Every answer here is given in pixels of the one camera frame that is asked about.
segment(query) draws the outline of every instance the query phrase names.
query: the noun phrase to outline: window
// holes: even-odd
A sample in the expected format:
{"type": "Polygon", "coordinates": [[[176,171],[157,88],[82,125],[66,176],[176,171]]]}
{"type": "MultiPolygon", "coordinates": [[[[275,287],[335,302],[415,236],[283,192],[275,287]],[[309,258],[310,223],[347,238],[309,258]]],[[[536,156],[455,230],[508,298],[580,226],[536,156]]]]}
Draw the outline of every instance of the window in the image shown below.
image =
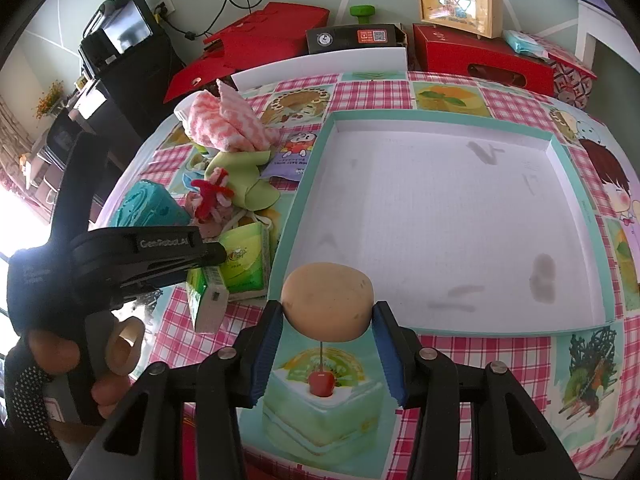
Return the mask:
{"type": "MultiPolygon", "coordinates": [[[[13,193],[0,188],[0,253],[7,258],[18,249],[44,245],[49,238],[50,226],[27,204],[13,193]]],[[[6,274],[8,264],[0,260],[0,354],[7,352],[18,341],[18,336],[7,317],[6,274]]]]}

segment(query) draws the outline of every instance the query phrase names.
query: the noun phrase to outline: white tray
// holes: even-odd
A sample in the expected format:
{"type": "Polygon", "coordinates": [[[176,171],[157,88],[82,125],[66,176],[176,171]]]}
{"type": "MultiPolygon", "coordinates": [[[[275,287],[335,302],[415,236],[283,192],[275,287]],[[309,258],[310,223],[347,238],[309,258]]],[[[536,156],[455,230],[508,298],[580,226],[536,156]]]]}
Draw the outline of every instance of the white tray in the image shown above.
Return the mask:
{"type": "Polygon", "coordinates": [[[274,262],[366,273],[401,326],[563,332],[614,318],[593,209],[552,133],[420,110],[330,116],[274,262]]]}

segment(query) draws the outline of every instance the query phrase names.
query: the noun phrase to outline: pink patterned box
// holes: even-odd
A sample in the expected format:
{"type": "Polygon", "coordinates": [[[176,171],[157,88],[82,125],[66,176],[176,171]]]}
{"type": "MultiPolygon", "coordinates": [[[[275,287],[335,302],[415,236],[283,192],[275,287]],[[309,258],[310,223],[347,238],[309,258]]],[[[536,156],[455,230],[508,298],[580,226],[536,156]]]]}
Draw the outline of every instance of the pink patterned box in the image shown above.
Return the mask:
{"type": "Polygon", "coordinates": [[[549,53],[549,64],[554,69],[554,97],[576,108],[584,108],[597,76],[561,46],[546,38],[530,36],[549,53]]]}

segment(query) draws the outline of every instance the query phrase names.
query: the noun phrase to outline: wall outlet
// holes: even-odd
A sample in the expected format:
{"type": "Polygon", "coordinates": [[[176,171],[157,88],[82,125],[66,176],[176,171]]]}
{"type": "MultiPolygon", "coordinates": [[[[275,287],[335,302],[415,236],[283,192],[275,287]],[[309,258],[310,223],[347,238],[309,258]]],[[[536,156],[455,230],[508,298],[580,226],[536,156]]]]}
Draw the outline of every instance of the wall outlet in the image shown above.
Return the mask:
{"type": "Polygon", "coordinates": [[[171,0],[160,0],[158,3],[156,3],[156,6],[154,7],[154,9],[160,4],[164,4],[164,6],[166,7],[167,16],[172,12],[174,12],[175,10],[174,3],[171,0]]]}

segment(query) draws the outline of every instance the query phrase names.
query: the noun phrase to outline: red box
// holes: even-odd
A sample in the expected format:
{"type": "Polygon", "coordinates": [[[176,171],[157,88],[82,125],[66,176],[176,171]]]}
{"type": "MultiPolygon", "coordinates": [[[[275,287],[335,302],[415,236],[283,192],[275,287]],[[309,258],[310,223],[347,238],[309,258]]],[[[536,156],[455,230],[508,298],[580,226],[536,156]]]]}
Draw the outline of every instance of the red box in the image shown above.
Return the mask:
{"type": "Polygon", "coordinates": [[[549,66],[554,71],[554,97],[576,108],[587,105],[597,76],[571,52],[547,38],[530,34],[549,54],[549,66]]]}
{"type": "Polygon", "coordinates": [[[425,72],[480,77],[553,97],[554,71],[520,56],[502,38],[414,23],[415,57],[425,72]]]}
{"type": "Polygon", "coordinates": [[[269,2],[204,40],[204,54],[174,76],[164,102],[239,70],[306,54],[306,32],[328,18],[322,7],[269,2]]]}

